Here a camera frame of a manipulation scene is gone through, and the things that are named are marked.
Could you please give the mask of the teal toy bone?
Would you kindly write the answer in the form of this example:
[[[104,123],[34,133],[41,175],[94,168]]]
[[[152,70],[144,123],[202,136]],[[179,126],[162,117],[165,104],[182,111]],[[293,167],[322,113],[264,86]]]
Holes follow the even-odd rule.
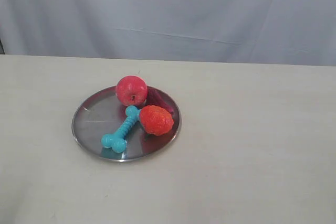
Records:
[[[127,148],[125,137],[133,126],[139,121],[140,109],[131,105],[125,109],[126,119],[114,133],[102,136],[101,145],[105,149],[111,148],[115,153],[122,153]]]

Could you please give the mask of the white backdrop cloth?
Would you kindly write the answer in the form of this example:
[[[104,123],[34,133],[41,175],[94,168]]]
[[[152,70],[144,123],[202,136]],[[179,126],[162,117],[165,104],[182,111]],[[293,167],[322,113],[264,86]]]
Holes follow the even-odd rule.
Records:
[[[335,0],[1,0],[7,54],[335,64]]]

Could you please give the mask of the round stainless steel plate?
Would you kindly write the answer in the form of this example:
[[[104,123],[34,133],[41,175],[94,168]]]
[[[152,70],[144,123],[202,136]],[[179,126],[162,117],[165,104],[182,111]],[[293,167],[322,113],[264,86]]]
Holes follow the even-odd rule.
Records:
[[[125,137],[127,147],[124,152],[116,153],[110,148],[103,148],[103,135],[115,132],[127,118],[125,106],[117,99],[112,86],[91,95],[75,112],[71,127],[76,142],[91,155],[112,162],[130,162],[165,149],[177,138],[182,125],[181,113],[168,94],[155,87],[148,88],[155,90],[173,110],[174,125],[168,133],[161,136],[148,134],[138,122]]]

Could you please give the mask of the orange-red toy strawberry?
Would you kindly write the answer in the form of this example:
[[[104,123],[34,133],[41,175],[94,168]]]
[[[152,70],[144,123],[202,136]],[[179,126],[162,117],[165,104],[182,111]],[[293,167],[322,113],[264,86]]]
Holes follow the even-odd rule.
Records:
[[[139,119],[144,130],[156,136],[168,133],[173,125],[172,115],[164,108],[148,105],[140,110]]]

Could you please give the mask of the red apple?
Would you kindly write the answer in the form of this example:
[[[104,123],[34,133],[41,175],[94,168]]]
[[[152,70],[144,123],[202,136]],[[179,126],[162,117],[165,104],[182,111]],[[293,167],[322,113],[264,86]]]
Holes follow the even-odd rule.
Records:
[[[142,105],[148,94],[148,86],[137,76],[123,77],[116,85],[116,96],[124,106]]]

